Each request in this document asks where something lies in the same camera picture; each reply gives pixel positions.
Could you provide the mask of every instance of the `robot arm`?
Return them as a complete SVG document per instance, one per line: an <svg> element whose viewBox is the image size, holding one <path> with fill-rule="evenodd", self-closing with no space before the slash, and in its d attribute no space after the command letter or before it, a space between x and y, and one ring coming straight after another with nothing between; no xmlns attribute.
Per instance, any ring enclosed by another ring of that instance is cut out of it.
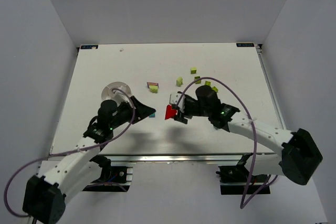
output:
<svg viewBox="0 0 336 224"><path fill-rule="evenodd" d="M101 104L98 115L92 118L87 130L74 150L65 156L54 168L42 176L33 176L27 182L23 211L42 223L56 223L65 211L66 204L82 191L89 183L103 180L111 172L110 160L98 154L105 145L80 150L103 144L113 138L113 130L131 122L133 106L135 117L133 124L155 113L155 109L140 103L134 96L130 104L122 93L114 100Z"/></svg>
<svg viewBox="0 0 336 224"><path fill-rule="evenodd" d="M221 103L217 93L209 86L196 89L197 99L181 93L172 93L166 118L187 124L193 116L208 117L218 129L236 133L253 140L253 130L247 115L236 107ZM291 181L305 185L322 161L322 155L309 132L278 129L257 120L254 121L258 143L275 154L257 155L253 175L284 175ZM251 154L244 155L237 166L247 171L251 166Z"/></svg>

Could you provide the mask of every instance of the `green block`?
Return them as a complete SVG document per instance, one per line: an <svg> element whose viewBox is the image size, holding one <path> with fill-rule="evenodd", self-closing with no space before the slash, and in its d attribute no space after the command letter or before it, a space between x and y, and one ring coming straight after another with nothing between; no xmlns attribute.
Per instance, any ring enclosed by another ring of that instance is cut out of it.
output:
<svg viewBox="0 0 336 224"><path fill-rule="evenodd" d="M177 80L176 80L176 86L180 87L181 85L183 84L183 79L182 77L178 77Z"/></svg>
<svg viewBox="0 0 336 224"><path fill-rule="evenodd" d="M158 92L159 87L158 86L149 86L149 90L152 93L157 93Z"/></svg>
<svg viewBox="0 0 336 224"><path fill-rule="evenodd" d="M190 74L196 74L197 73L197 68L193 67L190 68Z"/></svg>
<svg viewBox="0 0 336 224"><path fill-rule="evenodd" d="M194 80L197 80L199 79L200 76L195 76ZM195 84L201 84L202 80L199 80L199 81L196 81Z"/></svg>
<svg viewBox="0 0 336 224"><path fill-rule="evenodd" d="M214 90L216 93L218 92L218 88L216 88L215 86L212 87L212 90Z"/></svg>

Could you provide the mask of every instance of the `white tabletop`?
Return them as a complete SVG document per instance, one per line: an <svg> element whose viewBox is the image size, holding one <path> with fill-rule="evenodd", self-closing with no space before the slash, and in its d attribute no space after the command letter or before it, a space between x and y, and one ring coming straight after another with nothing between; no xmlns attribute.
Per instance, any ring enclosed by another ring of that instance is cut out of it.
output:
<svg viewBox="0 0 336 224"><path fill-rule="evenodd" d="M44 161L40 174L55 166ZM240 210L239 195L221 195L216 165L141 163L127 193L80 192L58 224L314 224L326 217L311 180L299 186L281 177L270 195Z"/></svg>
<svg viewBox="0 0 336 224"><path fill-rule="evenodd" d="M190 74L190 67L197 74ZM183 77L184 85L176 86ZM253 142L242 136L215 130L207 118L189 120L188 125L164 120L171 92L183 90L195 76L222 80L246 103L252 117L279 126L275 108L254 47L230 44L136 44L99 45L79 50L64 110L54 138L52 153L71 150L97 114L103 88L115 81L128 84L133 95L157 110L131 126L119 139L107 145L102 154L190 155L246 153ZM159 92L151 93L146 82L158 82ZM222 102L240 109L235 98L218 83ZM193 85L188 94L195 97ZM117 135L125 125L117 128ZM271 152L259 145L258 152Z"/></svg>

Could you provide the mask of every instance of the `toy block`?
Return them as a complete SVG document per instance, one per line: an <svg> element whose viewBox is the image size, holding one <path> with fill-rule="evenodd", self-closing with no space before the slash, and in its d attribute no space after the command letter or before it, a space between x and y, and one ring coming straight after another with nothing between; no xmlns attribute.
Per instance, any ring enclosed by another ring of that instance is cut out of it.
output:
<svg viewBox="0 0 336 224"><path fill-rule="evenodd" d="M183 84L183 79L182 79L182 77L180 76L180 77L178 77L178 78L176 79L176 86L180 87L182 84Z"/></svg>
<svg viewBox="0 0 336 224"><path fill-rule="evenodd" d="M197 80L199 79L200 76L195 76L194 80ZM196 81L195 84L201 84L202 83L202 80L199 80L199 81Z"/></svg>
<svg viewBox="0 0 336 224"><path fill-rule="evenodd" d="M190 74L196 74L197 73L197 68L193 67L190 68Z"/></svg>
<svg viewBox="0 0 336 224"><path fill-rule="evenodd" d="M158 86L152 86L152 85L150 85L149 86L149 90L152 92L152 93L157 93L158 90L159 89L159 87Z"/></svg>
<svg viewBox="0 0 336 224"><path fill-rule="evenodd" d="M218 88L216 88L215 86L212 87L212 90L214 90L216 93L218 92Z"/></svg>
<svg viewBox="0 0 336 224"><path fill-rule="evenodd" d="M149 86L157 86L159 87L159 84L156 82L147 82L147 88L149 88Z"/></svg>
<svg viewBox="0 0 336 224"><path fill-rule="evenodd" d="M169 118L174 118L176 115L177 115L177 110L173 109L173 107L170 104L168 104L164 119L167 120Z"/></svg>

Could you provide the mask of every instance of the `purple cable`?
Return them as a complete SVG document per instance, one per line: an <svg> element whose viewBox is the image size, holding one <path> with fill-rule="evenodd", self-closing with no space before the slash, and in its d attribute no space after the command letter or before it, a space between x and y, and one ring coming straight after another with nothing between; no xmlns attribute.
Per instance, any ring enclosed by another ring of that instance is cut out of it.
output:
<svg viewBox="0 0 336 224"><path fill-rule="evenodd" d="M251 183L251 179L252 179L252 174L253 174L253 169L254 169L254 165L255 165L255 162L256 162L256 156L257 156L257 131L256 131L256 127L254 125L254 122L252 121L252 117L251 117L251 114L250 112L248 111L247 107L245 106L245 104L243 103L243 101L239 98L239 96L226 84L224 84L223 82L215 79L215 78L212 78L212 77L201 77L197 80L194 80L192 81L182 92L182 95L180 96L179 100L177 101L177 104L178 105L182 99L182 97L184 96L185 92L188 90L188 88L190 88L192 86L192 84L194 84L196 81L200 81L200 80L204 80L204 79L208 79L208 80L213 80L213 81L216 81L218 83L220 83L221 85L223 85L228 91L231 92L231 94L233 94L233 96L238 100L238 102L243 106L246 114L247 114L247 117L250 119L250 123L251 123L251 126L252 126L252 131L253 131L253 140L254 140L254 146L253 146L253 154L252 154L252 162L251 162L251 167L250 167L250 172L248 174L248 177L247 177L247 181L246 181L246 185L244 187L244 192L243 192L243 195L241 197L241 202L240 202L240 208L243 209L247 203L249 203L249 201L258 193L260 192L263 188L265 188L266 186L269 186L270 184L272 184L275 179L275 178L270 184L267 185L267 182L269 181L270 179L270 176L268 177L268 179L258 188L257 191L255 191L245 202L245 198L246 198L246 195L247 195L247 189Z"/></svg>
<svg viewBox="0 0 336 224"><path fill-rule="evenodd" d="M6 186L5 186L5 190L4 190L4 203L5 203L5 207L7 209L8 212L10 212L12 215L16 216L16 217L19 217L19 218L25 218L25 217L28 217L28 215L21 215L21 214L18 214L16 213L15 211L12 210L12 208L9 206L8 204L8 189L9 189L9 186L10 184L12 183L13 179L16 177L16 175L18 173L20 173L23 169L25 169L26 167L28 167L29 165L33 164L33 163L36 163L36 162L40 162L40 161L43 161L43 160L47 160L48 158L50 157L63 157L63 156L67 156L67 155L70 155L70 154L73 154L73 153L76 153L76 152L82 152L82 151L87 151L87 150L90 150L90 149L93 149L93 148L96 148L96 147L101 147L101 146L105 146L107 145L108 143L112 142L113 140L116 140L117 138L119 138L121 135L123 135L128 129L129 127L132 125L134 119L135 119L135 107L134 107L134 104L133 104L133 101L131 100L131 98L124 92L122 91L121 89L117 89L117 88L113 88L112 91L114 90L117 90L119 92L121 92L124 96L126 96L130 103L132 104L132 109L133 109L133 114L132 114L132 118L131 118L131 121L130 123L126 126L126 128L123 129L122 132L120 132L117 136L113 137L112 139L104 142L104 143L101 143L101 144L96 144L96 145L93 145L93 146L90 146L90 147L85 147L85 148L81 148L81 149L78 149L78 150L72 150L72 151L67 151L67 152L60 152L60 153L55 153L55 154L50 154L48 157L41 157L41 158L37 158L33 161L30 161L29 163L25 164L24 166L20 167L8 180Z"/></svg>

